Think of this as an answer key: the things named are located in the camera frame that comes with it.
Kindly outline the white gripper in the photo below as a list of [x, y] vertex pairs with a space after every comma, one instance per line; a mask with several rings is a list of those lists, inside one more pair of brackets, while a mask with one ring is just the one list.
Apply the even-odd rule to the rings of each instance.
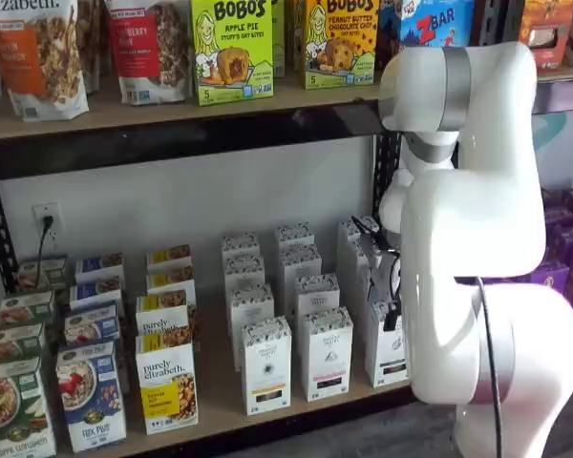
[[[400, 230], [402, 210], [410, 186], [393, 182], [386, 190], [379, 205], [379, 217], [386, 230]], [[393, 252], [387, 279], [388, 253], [381, 250], [370, 238], [365, 238], [365, 254], [369, 263], [372, 294], [377, 300], [385, 300], [389, 291], [389, 311], [384, 321], [384, 331], [394, 331], [401, 316], [400, 298], [400, 253]]]

